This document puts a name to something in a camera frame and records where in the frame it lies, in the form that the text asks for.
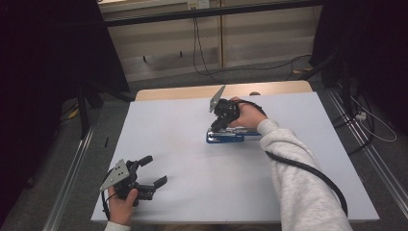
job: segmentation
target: sweatshirt sleeve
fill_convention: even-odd
[[[318,160],[293,131],[265,119],[258,125],[265,151],[320,170]],[[332,190],[317,176],[270,160],[273,186],[280,201],[282,230],[351,230]]]
[[[130,227],[108,221],[105,231],[130,231]]]

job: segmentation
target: human hand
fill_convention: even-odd
[[[233,97],[231,101],[240,100],[239,97]],[[258,111],[254,106],[246,103],[238,104],[240,107],[240,117],[229,124],[229,127],[245,127],[245,128],[257,128],[258,124],[267,116]]]
[[[113,223],[130,226],[131,217],[133,214],[133,202],[138,196],[138,190],[130,190],[126,200],[120,199],[117,194],[115,194],[115,188],[113,186],[108,188],[108,194],[111,196],[109,199],[109,208],[111,210],[110,221]]]

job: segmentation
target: white tabletop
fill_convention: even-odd
[[[281,127],[291,128],[342,190],[351,221],[378,219],[374,207],[314,93],[247,96]],[[209,98],[131,103],[111,167],[120,159],[154,161],[138,170],[138,182],[167,175],[152,201],[141,201],[133,221],[151,223],[279,222],[269,159],[258,141],[208,144],[216,119]],[[94,221],[106,221],[98,200]]]

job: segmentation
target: black curtain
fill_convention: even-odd
[[[78,86],[129,91],[107,28],[79,26],[85,22],[103,22],[95,0],[0,0],[0,225]]]
[[[408,134],[408,26],[404,1],[329,1],[323,6],[314,41],[311,65],[336,54],[322,70],[327,87],[349,76],[402,132]]]

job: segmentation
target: cable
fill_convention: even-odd
[[[394,138],[393,138],[392,140],[386,140],[386,139],[383,139],[383,138],[381,138],[381,137],[375,135],[372,131],[370,131],[370,130],[363,124],[362,120],[359,119],[361,126],[362,126],[367,132],[369,132],[371,135],[375,136],[376,138],[378,138],[378,139],[380,139],[380,140],[382,140],[382,141],[386,141],[386,142],[396,141],[396,133],[395,133],[395,131],[394,131],[390,126],[388,126],[388,125],[387,125],[384,121],[382,121],[379,117],[375,116],[374,114],[372,114],[371,112],[369,112],[367,109],[365,109],[363,106],[361,106],[361,104],[358,103],[358,101],[357,101],[356,99],[354,99],[354,97],[351,97],[351,99],[352,99],[357,105],[359,105],[360,108],[363,109],[366,113],[368,113],[370,116],[376,118],[378,121],[380,121],[382,124],[384,124],[384,126],[386,126],[386,127],[394,134]]]
[[[216,71],[214,71],[214,72],[210,72],[210,71],[208,70],[207,66],[206,66],[206,63],[205,63],[205,60],[204,60],[204,56],[203,56],[203,53],[202,53],[202,47],[201,47],[201,41],[200,41],[200,35],[199,35],[199,29],[198,29],[198,22],[197,22],[197,19],[196,19],[196,18],[193,19],[193,23],[194,23],[194,50],[193,50],[193,55],[192,55],[192,62],[193,62],[193,65],[194,65],[194,69],[195,69],[195,71],[196,71],[198,74],[200,74],[200,75],[210,75],[210,77],[211,77],[214,81],[216,81],[216,82],[218,82],[218,83],[221,83],[221,84],[226,84],[226,83],[217,80],[213,75],[218,74],[218,73],[221,73],[221,72],[226,72],[226,71],[237,71],[237,70],[269,70],[269,69],[275,69],[275,68],[283,67],[283,66],[288,65],[288,64],[292,64],[293,62],[295,62],[295,61],[297,61],[297,60],[299,60],[299,59],[301,59],[301,58],[305,58],[305,57],[310,57],[310,56],[312,56],[312,55],[297,56],[297,57],[294,57],[291,61],[289,61],[289,62],[287,62],[287,63],[280,64],[280,65],[277,65],[277,66],[271,66],[271,67],[241,67],[241,68],[232,68],[232,69],[221,69],[221,70],[216,70]],[[196,51],[196,48],[195,48],[195,47],[196,47],[196,41],[197,41],[197,40],[198,40],[198,45],[199,45],[199,48],[200,48],[201,59],[202,59],[202,61],[203,61],[204,67],[205,67],[205,69],[206,69],[205,72],[199,71],[199,70],[197,69],[197,66],[196,66],[196,63],[195,63],[195,51]]]
[[[211,72],[208,70],[207,65],[206,65],[206,63],[205,63],[205,60],[204,60],[203,50],[202,50],[202,47],[201,47],[200,34],[199,34],[199,32],[198,32],[197,18],[194,17],[192,20],[193,20],[193,22],[194,22],[194,51],[193,51],[193,53],[192,53],[192,62],[193,62],[193,64],[194,64],[195,70],[197,71],[198,74],[202,74],[200,71],[198,71],[197,66],[196,66],[196,64],[195,64],[195,42],[196,42],[197,39],[198,39],[198,44],[199,44],[199,46],[200,46],[201,59],[202,59],[202,61],[203,61],[204,68],[205,68],[205,70],[207,71],[208,75],[210,75],[210,77],[211,77],[214,81],[216,81],[217,83],[220,83],[220,84],[222,84],[222,85],[226,85],[226,83],[224,83],[224,82],[222,82],[222,81],[219,81],[219,80],[217,80],[216,78],[214,78],[214,76],[213,76],[213,75],[211,74]]]
[[[291,78],[292,74],[293,74],[293,62],[295,62],[297,60],[300,60],[301,58],[309,57],[309,56],[311,56],[311,55],[298,56],[298,57],[294,57],[291,60],[291,73],[288,75],[288,77],[286,77],[285,81],[288,81]]]
[[[330,180],[330,178],[328,178],[326,175],[324,175],[321,171],[315,169],[314,167],[305,165],[303,163],[294,161],[294,160],[289,160],[280,156],[277,156],[273,153],[267,152],[267,155],[274,161],[286,164],[288,166],[292,166],[292,167],[298,167],[300,169],[306,170],[314,175],[316,175],[318,178],[320,178],[324,183],[326,183],[327,186],[329,186],[334,193],[336,193],[337,197],[340,200],[340,203],[342,205],[342,209],[345,213],[346,216],[348,216],[348,209],[347,209],[347,202],[345,201],[344,195],[342,193],[342,191],[339,189],[339,187],[336,186],[336,184],[333,183],[333,181]]]

